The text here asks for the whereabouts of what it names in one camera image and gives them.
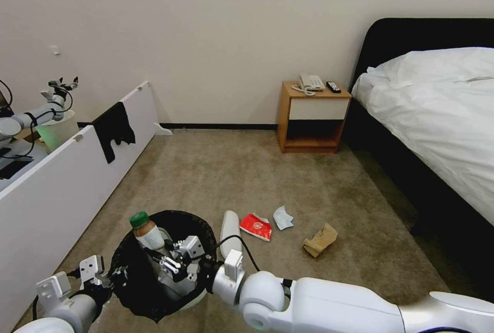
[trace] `white telephone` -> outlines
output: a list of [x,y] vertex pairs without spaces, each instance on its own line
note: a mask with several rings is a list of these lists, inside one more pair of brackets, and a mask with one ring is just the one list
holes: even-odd
[[298,75],[298,87],[292,86],[292,89],[305,93],[307,96],[314,96],[314,91],[324,90],[324,82],[319,76],[309,76],[307,73]]

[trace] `black headboard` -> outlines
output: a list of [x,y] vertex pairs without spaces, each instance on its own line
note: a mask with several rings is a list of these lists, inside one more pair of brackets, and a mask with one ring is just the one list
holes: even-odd
[[413,50],[455,47],[494,47],[494,19],[380,19],[365,35],[349,90],[369,66]]

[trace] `white wall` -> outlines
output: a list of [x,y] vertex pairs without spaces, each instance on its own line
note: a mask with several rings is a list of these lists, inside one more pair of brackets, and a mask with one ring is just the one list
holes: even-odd
[[[385,16],[494,16],[492,0],[0,0],[0,78],[17,111],[79,75],[78,121],[136,84],[162,122],[275,123],[281,80],[347,86],[369,25]],[[62,54],[52,55],[49,45]]]

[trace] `trash can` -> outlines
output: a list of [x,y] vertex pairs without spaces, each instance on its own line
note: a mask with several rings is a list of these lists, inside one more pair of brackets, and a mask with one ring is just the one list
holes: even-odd
[[79,132],[74,115],[73,110],[68,110],[64,113],[62,120],[55,121],[52,119],[36,126],[36,131],[38,131],[50,151],[54,151]]
[[[213,229],[196,215],[183,211],[161,211],[150,215],[149,219],[156,226],[164,229],[173,241],[196,235],[205,250],[213,250],[216,247]],[[211,260],[216,261],[216,251],[209,254]],[[178,301],[169,298],[163,292],[146,254],[132,231],[123,238],[115,250],[110,274],[120,267],[127,269],[127,282],[124,286],[115,285],[113,290],[120,303],[131,310],[134,315],[150,318],[156,323],[167,315],[197,303],[206,292],[207,276],[202,273],[192,292]]]

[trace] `red snack wrapper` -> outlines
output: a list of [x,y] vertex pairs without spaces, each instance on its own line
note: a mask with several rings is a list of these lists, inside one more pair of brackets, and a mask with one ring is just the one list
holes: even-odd
[[265,241],[270,241],[273,232],[268,219],[259,217],[255,213],[248,214],[242,219],[240,229]]

